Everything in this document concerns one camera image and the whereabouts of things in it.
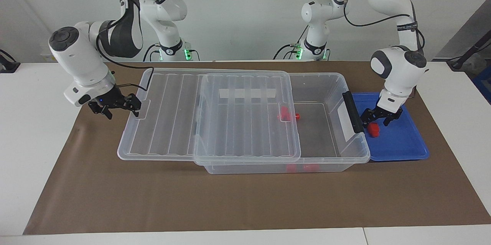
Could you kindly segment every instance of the blue tray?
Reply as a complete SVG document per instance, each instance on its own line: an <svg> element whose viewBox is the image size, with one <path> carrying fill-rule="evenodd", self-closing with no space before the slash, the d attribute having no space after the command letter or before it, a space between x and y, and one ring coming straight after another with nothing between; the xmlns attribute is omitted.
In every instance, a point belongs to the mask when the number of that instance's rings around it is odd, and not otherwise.
<svg viewBox="0 0 491 245"><path fill-rule="evenodd" d="M375 107L379 93L353 93L353 99L361 115L365 109ZM379 137L373 138L365 130L372 161L409 161L428 159L430 156L409 112L404 105L402 109L400 118L391 121L387 127L383 124L384 119L376 121L380 128Z"/></svg>

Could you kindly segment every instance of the white table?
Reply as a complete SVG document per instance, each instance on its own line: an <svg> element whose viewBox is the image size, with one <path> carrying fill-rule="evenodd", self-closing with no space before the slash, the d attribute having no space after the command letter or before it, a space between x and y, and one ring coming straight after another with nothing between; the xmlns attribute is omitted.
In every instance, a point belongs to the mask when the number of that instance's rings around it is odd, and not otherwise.
<svg viewBox="0 0 491 245"><path fill-rule="evenodd" d="M491 106L463 72L430 63L418 85L430 114L491 212ZM19 236L72 129L72 81L57 63L0 74L0 244L489 244L491 225Z"/></svg>

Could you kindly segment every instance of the brown mat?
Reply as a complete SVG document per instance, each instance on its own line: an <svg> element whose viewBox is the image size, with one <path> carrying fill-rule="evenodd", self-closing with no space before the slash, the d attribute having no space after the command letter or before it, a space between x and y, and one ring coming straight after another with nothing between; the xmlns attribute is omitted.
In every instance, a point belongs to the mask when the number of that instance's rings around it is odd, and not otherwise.
<svg viewBox="0 0 491 245"><path fill-rule="evenodd" d="M353 92L383 86L368 62L156 66L340 72ZM142 75L109 68L119 83ZM421 97L407 109L428 160L358 164L341 173L209 175L192 162L121 161L116 149L128 112L116 110L108 121L85 106L24 234L491 224Z"/></svg>

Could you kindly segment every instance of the plastic lid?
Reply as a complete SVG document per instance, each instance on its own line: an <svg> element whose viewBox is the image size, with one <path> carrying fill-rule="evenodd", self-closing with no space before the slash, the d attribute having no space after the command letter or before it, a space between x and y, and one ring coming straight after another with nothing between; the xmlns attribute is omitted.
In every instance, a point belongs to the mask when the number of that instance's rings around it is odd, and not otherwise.
<svg viewBox="0 0 491 245"><path fill-rule="evenodd" d="M137 97L142 109L128 118L121 159L226 165L300 157L286 72L157 68Z"/></svg>

